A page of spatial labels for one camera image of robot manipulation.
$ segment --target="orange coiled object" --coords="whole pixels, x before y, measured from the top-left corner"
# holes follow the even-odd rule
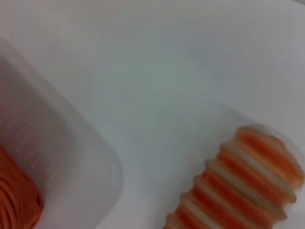
[[[166,229],[271,229],[305,177],[280,139],[247,126],[205,165]]]
[[[32,229],[42,210],[37,187],[0,146],[0,228]]]

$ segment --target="translucent plastic container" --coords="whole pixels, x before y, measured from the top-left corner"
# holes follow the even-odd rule
[[[120,196],[116,153],[5,41],[0,143],[43,195],[38,229],[93,229]]]

